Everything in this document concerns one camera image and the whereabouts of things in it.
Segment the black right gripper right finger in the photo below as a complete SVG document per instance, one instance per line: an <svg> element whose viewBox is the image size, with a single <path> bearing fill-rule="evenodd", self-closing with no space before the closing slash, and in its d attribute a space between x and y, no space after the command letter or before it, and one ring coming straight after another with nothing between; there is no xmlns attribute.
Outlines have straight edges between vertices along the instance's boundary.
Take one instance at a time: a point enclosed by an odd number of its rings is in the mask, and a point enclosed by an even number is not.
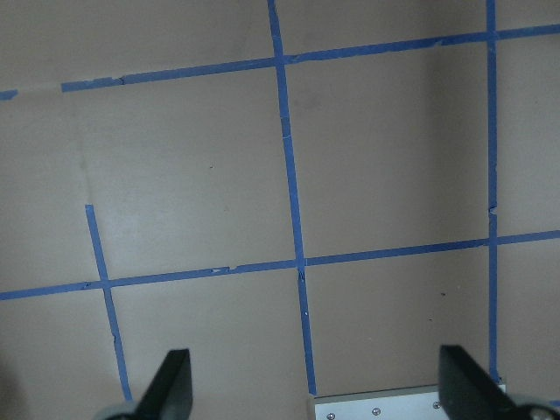
<svg viewBox="0 0 560 420"><path fill-rule="evenodd" d="M442 345L438 397L449 419L507 419L515 403L459 345Z"/></svg>

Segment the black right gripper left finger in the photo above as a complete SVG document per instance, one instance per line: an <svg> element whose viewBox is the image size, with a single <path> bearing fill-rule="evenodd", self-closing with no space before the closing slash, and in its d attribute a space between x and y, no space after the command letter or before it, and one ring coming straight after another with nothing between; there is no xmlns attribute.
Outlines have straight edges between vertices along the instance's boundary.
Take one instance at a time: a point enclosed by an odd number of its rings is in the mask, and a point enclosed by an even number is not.
<svg viewBox="0 0 560 420"><path fill-rule="evenodd" d="M193 380L190 352L188 349L171 350L137 404L132 418L187 420L192 409Z"/></svg>

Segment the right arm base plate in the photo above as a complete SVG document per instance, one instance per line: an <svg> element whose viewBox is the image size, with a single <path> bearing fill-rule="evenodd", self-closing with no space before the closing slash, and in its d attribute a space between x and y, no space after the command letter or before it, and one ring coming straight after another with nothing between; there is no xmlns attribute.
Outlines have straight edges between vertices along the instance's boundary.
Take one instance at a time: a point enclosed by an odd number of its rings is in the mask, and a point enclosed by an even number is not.
<svg viewBox="0 0 560 420"><path fill-rule="evenodd" d="M311 419L444 420L436 385L318 397Z"/></svg>

